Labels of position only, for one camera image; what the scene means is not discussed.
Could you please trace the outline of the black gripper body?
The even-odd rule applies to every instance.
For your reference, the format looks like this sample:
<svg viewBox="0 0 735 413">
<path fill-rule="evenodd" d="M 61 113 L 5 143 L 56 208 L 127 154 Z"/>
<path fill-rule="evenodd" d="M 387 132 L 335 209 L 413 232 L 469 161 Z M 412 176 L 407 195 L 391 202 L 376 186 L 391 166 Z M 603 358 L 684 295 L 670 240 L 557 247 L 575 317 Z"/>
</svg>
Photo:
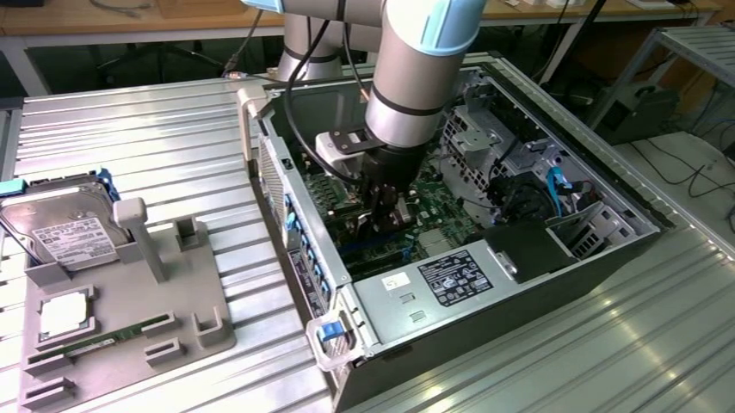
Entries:
<svg viewBox="0 0 735 413">
<path fill-rule="evenodd" d="M 405 192 L 417 179 L 419 170 L 425 158 L 425 146 L 400 148 L 384 145 L 368 150 L 363 156 L 361 174 L 367 186 L 393 188 Z"/>
</svg>

